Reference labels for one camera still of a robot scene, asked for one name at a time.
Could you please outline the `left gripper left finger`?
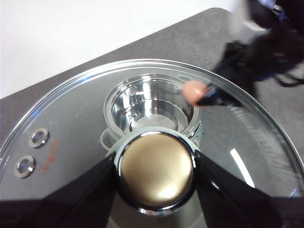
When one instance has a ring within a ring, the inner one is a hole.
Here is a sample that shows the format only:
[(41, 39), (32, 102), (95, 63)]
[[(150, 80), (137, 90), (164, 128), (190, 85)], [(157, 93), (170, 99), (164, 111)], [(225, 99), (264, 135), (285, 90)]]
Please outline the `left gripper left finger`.
[(43, 199), (0, 203), (2, 228), (104, 228), (114, 195), (114, 155)]

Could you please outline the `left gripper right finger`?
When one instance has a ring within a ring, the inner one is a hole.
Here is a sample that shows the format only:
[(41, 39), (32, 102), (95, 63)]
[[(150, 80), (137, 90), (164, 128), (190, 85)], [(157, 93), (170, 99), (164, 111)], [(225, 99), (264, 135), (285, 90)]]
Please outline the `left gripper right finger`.
[(250, 187), (201, 152), (197, 193), (209, 228), (302, 228), (304, 199), (271, 197)]

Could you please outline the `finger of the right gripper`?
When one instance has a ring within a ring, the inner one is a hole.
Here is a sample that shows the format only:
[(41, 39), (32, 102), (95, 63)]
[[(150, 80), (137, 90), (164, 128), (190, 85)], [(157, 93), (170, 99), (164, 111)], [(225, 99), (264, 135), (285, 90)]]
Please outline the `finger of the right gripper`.
[(196, 106), (243, 106), (235, 97), (218, 88), (213, 83), (207, 84), (206, 88), (207, 91), (203, 92), (202, 97), (195, 102)]

